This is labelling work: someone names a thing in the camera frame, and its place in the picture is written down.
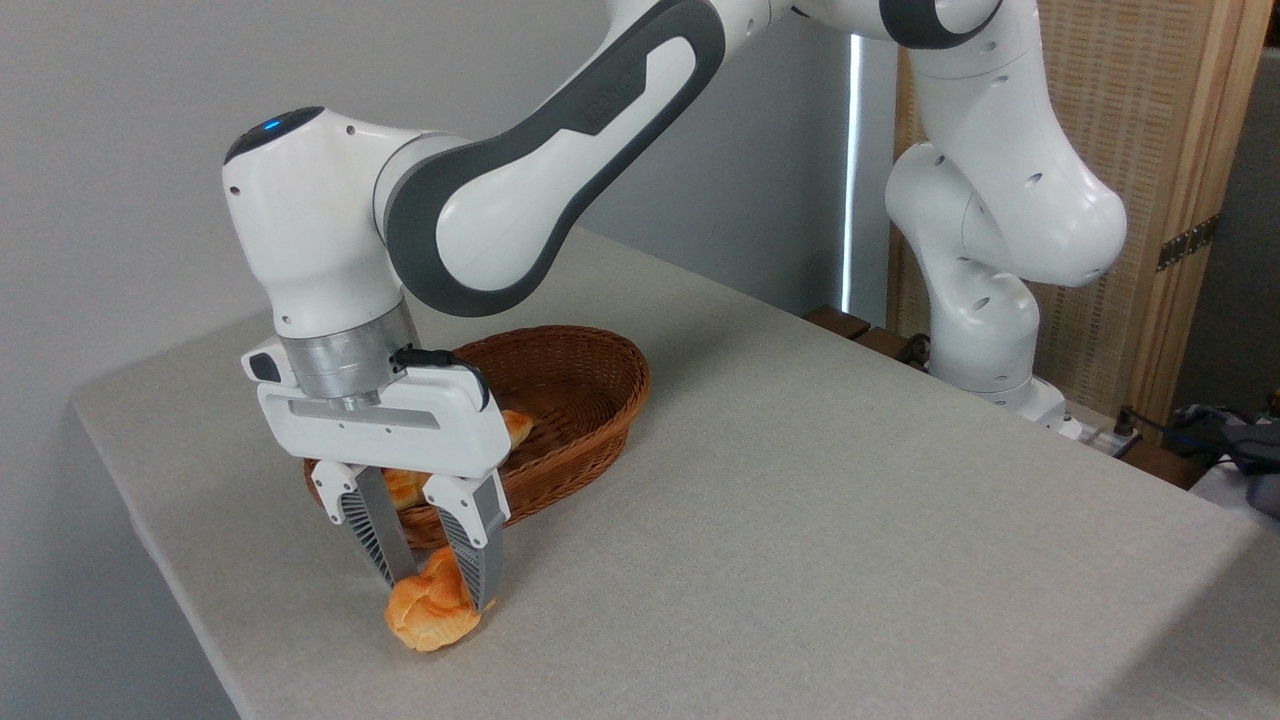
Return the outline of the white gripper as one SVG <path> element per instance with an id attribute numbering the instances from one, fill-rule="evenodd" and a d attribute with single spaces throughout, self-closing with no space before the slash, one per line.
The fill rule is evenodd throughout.
<path id="1" fill-rule="evenodd" d="M 442 473 L 424 493 L 475 611 L 484 612 L 500 588 L 509 519 L 499 474 L 489 471 L 509 455 L 509 432 L 476 366 L 445 351 L 412 350 L 410 357 L 378 404 L 357 409 L 306 396 L 279 340 L 243 354 L 242 369 L 259 384 L 276 442 L 296 457 L 320 460 L 311 482 L 325 514 L 351 529 L 388 585 L 419 570 L 380 468 Z"/>

